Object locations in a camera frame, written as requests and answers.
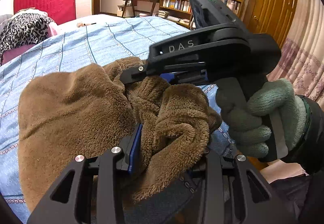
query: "bed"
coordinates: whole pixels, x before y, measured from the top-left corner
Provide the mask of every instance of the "bed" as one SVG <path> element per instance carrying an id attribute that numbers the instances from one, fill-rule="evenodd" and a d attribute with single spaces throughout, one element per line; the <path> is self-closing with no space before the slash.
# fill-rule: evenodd
<path id="1" fill-rule="evenodd" d="M 77 22 L 96 23 L 77 28 Z M 188 30 L 159 17 L 119 18 L 96 15 L 80 18 L 59 26 L 62 33 L 35 45 L 22 55 L 0 67 L 0 191 L 13 212 L 23 223 L 30 212 L 18 179 L 18 116 L 19 96 L 34 77 L 51 72 L 75 71 L 88 64 L 106 65 L 116 59 L 148 57 L 149 46 Z M 216 85 L 201 87 L 210 106 L 220 111 L 215 103 Z M 212 134 L 210 147 L 222 155 L 231 155 L 234 142 L 227 134 L 227 125 Z M 175 181 L 165 192 L 140 203 L 125 212 L 126 223 L 160 223 L 176 207 L 187 202 L 190 191 Z M 156 214 L 153 208 L 159 207 Z"/>

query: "fuzzy cloth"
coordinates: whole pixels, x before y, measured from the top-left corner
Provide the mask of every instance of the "fuzzy cloth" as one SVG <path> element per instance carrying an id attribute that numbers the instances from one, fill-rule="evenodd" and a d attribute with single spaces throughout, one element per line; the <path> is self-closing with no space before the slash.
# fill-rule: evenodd
<path id="1" fill-rule="evenodd" d="M 18 106 L 19 178 L 32 211 L 75 156 L 101 155 L 143 124 L 141 166 L 124 187 L 124 202 L 135 204 L 162 191 L 202 156 L 209 135 L 221 124 L 202 90 L 170 86 L 159 76 L 125 86 L 124 69 L 137 57 L 104 67 L 91 64 L 32 80 Z"/>

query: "green knitted glove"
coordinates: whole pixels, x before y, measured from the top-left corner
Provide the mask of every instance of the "green knitted glove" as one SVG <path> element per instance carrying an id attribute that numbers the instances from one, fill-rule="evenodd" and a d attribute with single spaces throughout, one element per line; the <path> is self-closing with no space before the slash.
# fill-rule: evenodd
<path id="1" fill-rule="evenodd" d="M 305 127 L 305 105 L 286 79 L 266 82 L 249 99 L 247 110 L 229 102 L 226 91 L 220 89 L 216 102 L 221 108 L 221 117 L 229 125 L 229 135 L 235 140 L 238 150 L 247 156 L 262 158 L 268 154 L 265 141 L 271 136 L 271 131 L 262 125 L 261 116 L 270 114 L 274 109 L 279 109 L 289 151 L 296 146 Z"/>

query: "brown fleece fabric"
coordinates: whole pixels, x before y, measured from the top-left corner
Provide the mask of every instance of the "brown fleece fabric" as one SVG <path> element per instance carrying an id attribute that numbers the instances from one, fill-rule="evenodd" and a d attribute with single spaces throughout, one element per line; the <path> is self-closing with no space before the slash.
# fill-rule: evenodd
<path id="1" fill-rule="evenodd" d="M 170 86 L 154 76 L 125 88 L 121 72 L 142 64 L 137 57 L 91 64 L 37 77 L 23 90 L 18 162 L 29 210 L 76 155 L 101 155 L 132 134 L 137 122 L 143 124 L 141 168 L 123 188 L 127 203 L 160 192 L 200 159 L 220 116 L 190 84 Z"/>

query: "curtain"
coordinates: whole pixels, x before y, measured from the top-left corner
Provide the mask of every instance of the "curtain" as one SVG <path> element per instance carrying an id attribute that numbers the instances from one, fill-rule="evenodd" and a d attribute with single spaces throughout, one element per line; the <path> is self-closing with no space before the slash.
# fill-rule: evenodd
<path id="1" fill-rule="evenodd" d="M 297 1 L 281 59 L 268 80 L 290 80 L 296 94 L 309 97 L 324 110 L 323 11 L 321 0 Z"/>

